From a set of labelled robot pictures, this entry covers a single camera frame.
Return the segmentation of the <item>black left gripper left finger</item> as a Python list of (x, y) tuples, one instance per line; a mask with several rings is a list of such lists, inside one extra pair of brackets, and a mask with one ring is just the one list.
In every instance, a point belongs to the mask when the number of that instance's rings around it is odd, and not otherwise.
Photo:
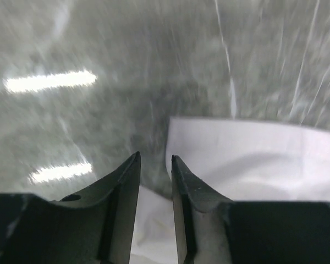
[(135, 153), (59, 201), (0, 193), (0, 263), (128, 263), (140, 174)]

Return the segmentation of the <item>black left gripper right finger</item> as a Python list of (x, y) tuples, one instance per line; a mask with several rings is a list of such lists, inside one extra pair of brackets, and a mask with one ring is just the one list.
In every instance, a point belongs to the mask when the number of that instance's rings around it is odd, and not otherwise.
[(330, 263), (330, 202), (234, 201), (171, 164), (179, 263)]

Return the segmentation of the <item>white t shirt red print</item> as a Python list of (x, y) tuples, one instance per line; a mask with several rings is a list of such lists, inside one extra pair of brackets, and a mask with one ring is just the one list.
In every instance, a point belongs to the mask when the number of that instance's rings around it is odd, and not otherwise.
[(178, 155), (202, 180), (238, 201), (329, 201), (330, 133), (301, 126), (171, 118), (165, 178)]

